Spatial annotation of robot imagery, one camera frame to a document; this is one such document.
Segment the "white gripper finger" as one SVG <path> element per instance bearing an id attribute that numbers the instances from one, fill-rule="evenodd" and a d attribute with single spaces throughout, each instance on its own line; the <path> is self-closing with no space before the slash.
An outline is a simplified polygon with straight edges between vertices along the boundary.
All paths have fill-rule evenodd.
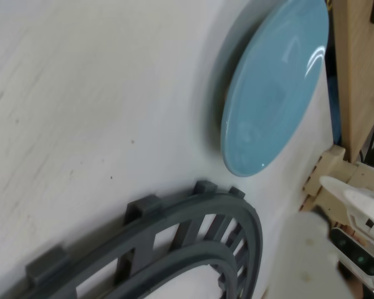
<path id="1" fill-rule="evenodd" d="M 337 255 L 329 241 L 330 226 L 321 209 L 297 215 L 295 298 L 344 298 Z"/>

